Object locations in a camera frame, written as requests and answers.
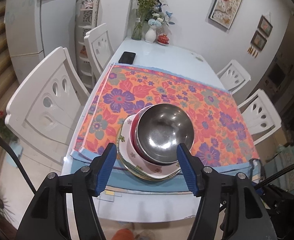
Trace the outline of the large framed floral picture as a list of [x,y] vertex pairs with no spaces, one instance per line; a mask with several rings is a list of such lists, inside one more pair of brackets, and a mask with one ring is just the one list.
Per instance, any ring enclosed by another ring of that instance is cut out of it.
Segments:
[[225,29],[230,29],[242,0],[215,0],[209,18]]

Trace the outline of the far left white chair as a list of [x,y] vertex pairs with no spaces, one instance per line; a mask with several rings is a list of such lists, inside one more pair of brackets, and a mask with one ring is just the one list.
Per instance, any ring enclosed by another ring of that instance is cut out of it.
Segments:
[[107,24],[103,23],[88,31],[84,37],[84,43],[92,73],[98,80],[114,54]]

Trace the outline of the white refrigerator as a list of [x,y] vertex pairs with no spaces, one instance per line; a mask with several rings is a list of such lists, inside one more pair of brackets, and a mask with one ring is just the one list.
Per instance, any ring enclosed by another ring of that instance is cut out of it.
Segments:
[[5,32],[19,82],[58,47],[75,55],[76,0],[6,0]]

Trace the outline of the near left white chair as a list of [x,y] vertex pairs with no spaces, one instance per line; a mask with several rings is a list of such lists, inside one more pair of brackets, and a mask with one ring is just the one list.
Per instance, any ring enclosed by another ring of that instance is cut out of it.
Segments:
[[68,49],[58,47],[15,91],[5,124],[29,147],[61,165],[89,97]]

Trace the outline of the small framed picture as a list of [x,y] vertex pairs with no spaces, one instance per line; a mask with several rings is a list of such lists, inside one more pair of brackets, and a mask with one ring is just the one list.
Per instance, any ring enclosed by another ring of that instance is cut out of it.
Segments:
[[250,43],[256,49],[262,51],[267,43],[267,39],[259,31],[255,31]]
[[273,26],[271,23],[262,15],[258,24],[258,29],[263,33],[266,37],[269,37]]

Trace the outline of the grey steel bowl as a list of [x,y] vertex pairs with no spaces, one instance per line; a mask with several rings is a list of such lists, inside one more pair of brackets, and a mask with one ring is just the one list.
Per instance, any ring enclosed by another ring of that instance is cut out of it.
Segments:
[[195,132],[190,117],[170,103],[147,107],[136,128],[140,150],[153,164],[170,165],[177,161],[177,147],[183,143],[191,150]]

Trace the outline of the near right white chair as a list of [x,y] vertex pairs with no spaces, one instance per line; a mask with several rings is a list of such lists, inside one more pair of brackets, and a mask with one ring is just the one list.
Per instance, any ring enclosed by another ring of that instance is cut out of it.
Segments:
[[247,108],[242,112],[242,116],[250,135],[265,132],[264,135],[254,140],[254,145],[261,143],[281,128],[282,120],[264,90],[256,90],[237,107],[241,109],[244,106]]

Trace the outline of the orange floral table cloth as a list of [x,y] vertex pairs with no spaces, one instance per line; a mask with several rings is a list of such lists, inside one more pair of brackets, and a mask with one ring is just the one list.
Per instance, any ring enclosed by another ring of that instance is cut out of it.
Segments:
[[253,139],[232,96],[157,68],[111,65],[90,101],[72,148],[71,171],[103,153],[125,119],[144,107],[170,103],[190,117],[194,128],[191,154],[218,172],[258,174],[250,161],[258,156]]

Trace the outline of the upper small framed picture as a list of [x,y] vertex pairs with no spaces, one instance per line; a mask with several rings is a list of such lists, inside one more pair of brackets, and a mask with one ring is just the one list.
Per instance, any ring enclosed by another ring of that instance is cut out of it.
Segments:
[[258,29],[263,33],[266,37],[269,37],[273,26],[271,23],[262,15],[258,24]]

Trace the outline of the green glass flower vase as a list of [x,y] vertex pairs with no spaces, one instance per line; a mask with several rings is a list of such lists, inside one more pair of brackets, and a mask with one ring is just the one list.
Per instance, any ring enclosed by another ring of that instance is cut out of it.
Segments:
[[158,0],[135,0],[137,3],[136,22],[132,32],[131,39],[141,40],[143,26],[148,16],[152,14],[153,9],[158,4]]

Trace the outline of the pink patterned ceramic bowl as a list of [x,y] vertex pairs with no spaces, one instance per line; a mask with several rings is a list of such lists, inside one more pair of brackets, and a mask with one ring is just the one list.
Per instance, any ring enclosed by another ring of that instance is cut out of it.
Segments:
[[133,144],[133,146],[136,143],[136,127],[138,125],[138,121],[139,121],[140,115],[139,113],[133,114],[128,116],[127,118],[127,123],[130,126],[130,139],[131,139],[131,143]]

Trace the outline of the round blue sunflower plate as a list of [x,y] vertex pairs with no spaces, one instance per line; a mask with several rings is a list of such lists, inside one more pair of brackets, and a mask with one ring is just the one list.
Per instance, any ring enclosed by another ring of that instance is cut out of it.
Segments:
[[121,133],[122,129],[120,128],[118,130],[118,133],[117,133],[117,143],[116,143],[116,146],[117,146],[117,155],[118,155],[118,158],[120,159],[121,163],[126,167],[126,169],[131,172],[131,174],[133,174],[134,176],[140,178],[140,179],[143,179],[143,180],[147,180],[147,177],[144,176],[143,174],[140,174],[139,172],[137,172],[135,169],[133,169],[125,160],[124,158],[122,157],[122,155],[120,154],[120,150],[119,150],[119,142],[120,142],[120,133]]

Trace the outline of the red steel-lined bowl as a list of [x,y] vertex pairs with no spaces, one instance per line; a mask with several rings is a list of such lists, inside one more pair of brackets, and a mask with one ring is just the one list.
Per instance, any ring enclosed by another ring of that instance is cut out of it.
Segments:
[[144,155],[144,153],[140,150],[137,139],[136,139],[136,128],[138,126],[138,121],[142,114],[147,110],[147,108],[141,109],[135,116],[133,117],[132,123],[131,123],[131,129],[130,129],[130,136],[131,136],[131,142],[133,144],[134,149],[136,152],[145,160],[148,160],[148,158]]

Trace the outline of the lower small framed picture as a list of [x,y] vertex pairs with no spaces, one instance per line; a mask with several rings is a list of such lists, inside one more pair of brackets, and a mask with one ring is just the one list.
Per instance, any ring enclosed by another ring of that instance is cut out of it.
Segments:
[[255,31],[250,43],[256,49],[262,51],[267,43],[267,39],[259,31]]

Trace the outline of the white ribbed flower vase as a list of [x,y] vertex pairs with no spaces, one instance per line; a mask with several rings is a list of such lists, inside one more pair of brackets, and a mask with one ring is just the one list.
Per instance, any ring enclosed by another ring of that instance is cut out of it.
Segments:
[[148,25],[148,31],[145,34],[145,41],[153,43],[157,39],[157,30],[161,29],[164,25],[175,25],[172,22],[172,12],[165,10],[163,7],[167,4],[157,0],[155,6],[147,13],[145,22]]

